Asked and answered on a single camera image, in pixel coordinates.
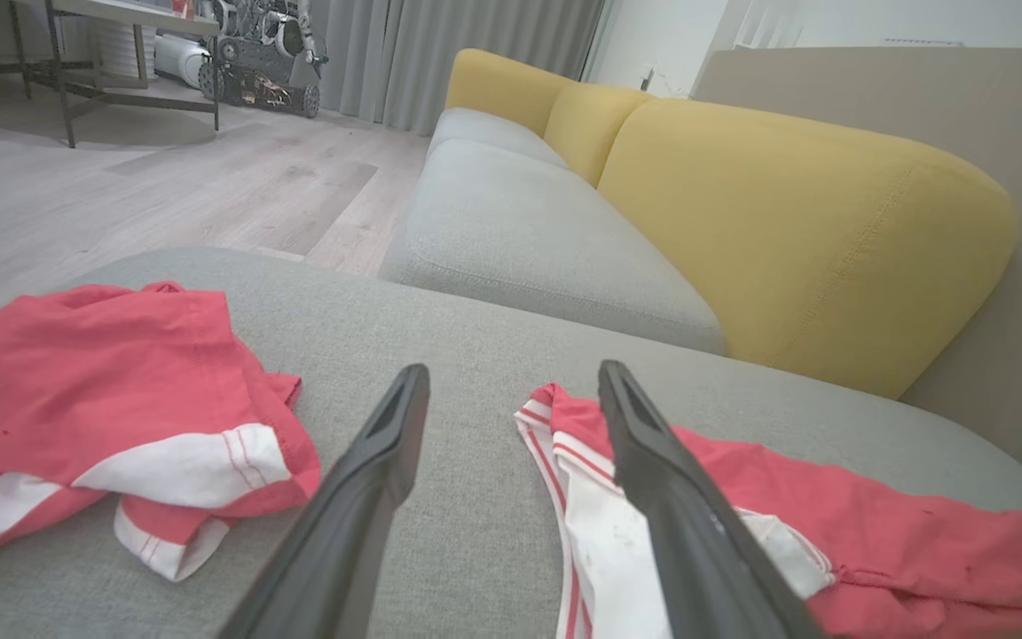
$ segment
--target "metal table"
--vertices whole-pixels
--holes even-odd
[[[28,63],[21,49],[21,32],[17,28],[17,7],[15,3],[44,4],[46,24],[50,30],[50,48],[53,57],[49,60],[49,70],[44,70],[44,63]],[[26,90],[26,98],[30,100],[30,84],[40,84],[46,88],[57,91],[57,96],[61,98],[61,115],[65,121],[65,137],[69,141],[69,148],[77,148],[78,142],[74,138],[74,118],[81,117],[86,112],[96,109],[103,104],[128,104],[133,106],[153,106],[159,109],[180,109],[186,111],[199,111],[215,113],[216,131],[219,131],[219,74],[212,74],[212,104],[205,101],[175,100],[169,97],[134,96],[129,93],[110,93],[103,89],[103,86],[130,86],[130,88],[146,88],[147,70],[144,64],[144,41],[141,36],[142,26],[154,26],[154,28],[179,33],[190,33],[192,36],[212,38],[212,67],[219,69],[219,25],[203,17],[176,16],[175,13],[147,7],[147,5],[122,3],[119,0],[10,0],[10,22],[15,38],[15,50],[17,53],[17,65],[21,67],[21,80]],[[133,25],[133,40],[137,42],[137,67],[139,78],[129,84],[113,84],[101,80],[100,70],[97,67],[97,60],[94,60],[92,77],[89,74],[74,74],[64,69],[61,62],[61,50],[57,45],[57,24],[54,17],[57,16],[89,16],[100,17],[100,19],[117,20],[122,24]],[[69,106],[67,94],[87,97],[88,100],[81,104]]]

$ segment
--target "gray curtain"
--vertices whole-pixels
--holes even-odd
[[[578,78],[603,0],[315,0],[323,105],[430,134],[452,59],[474,47]]]

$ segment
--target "gray seat cushion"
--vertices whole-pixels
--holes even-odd
[[[568,169],[567,163],[535,131],[505,118],[472,109],[447,109],[436,122],[428,154],[449,140],[471,140]]]
[[[709,305],[591,185],[477,142],[431,153],[380,278],[723,353]]]
[[[175,279],[227,291],[268,369],[304,376],[297,414],[326,467],[403,365],[431,401],[413,494],[386,544],[373,636],[551,636],[561,590],[555,513],[511,413],[556,380],[596,394],[625,361],[675,423],[839,464],[905,493],[1022,508],[1022,466],[951,421],[776,369],[562,319],[284,260],[181,249],[122,260],[81,282]],[[0,636],[210,635],[294,514],[240,522],[173,585],[112,535],[113,500],[0,548]]]

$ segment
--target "white wall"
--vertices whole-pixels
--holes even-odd
[[[726,0],[615,0],[588,80],[638,89],[653,64],[649,93],[687,97],[712,42]]]
[[[1022,0],[803,0],[797,47],[877,47],[884,37],[1022,48]]]

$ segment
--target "table leg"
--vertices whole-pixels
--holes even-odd
[[[149,72],[144,60],[144,30],[138,24],[133,25],[133,47],[137,49],[137,78],[147,86]]]
[[[61,100],[61,118],[65,121],[65,137],[69,140],[69,148],[77,149],[78,141],[74,140],[74,125],[69,122],[69,99],[65,97],[65,80],[61,76],[61,48],[57,47],[57,20],[53,15],[53,0],[45,0],[45,21],[50,28],[50,49],[53,59],[50,71],[53,84],[57,86],[57,97]]]
[[[101,78],[101,44],[97,41],[97,20],[85,20],[85,33],[89,36],[89,56],[93,61],[93,88],[101,89],[104,82]]]
[[[30,94],[30,74],[26,73],[26,54],[21,50],[21,30],[17,28],[17,7],[13,3],[13,0],[10,0],[7,4],[10,7],[10,26],[13,28],[13,34],[15,34],[17,65],[21,69],[21,86],[26,90],[26,98],[31,100],[33,96]]]
[[[219,36],[212,37],[212,100],[216,104],[216,131],[219,132]]]

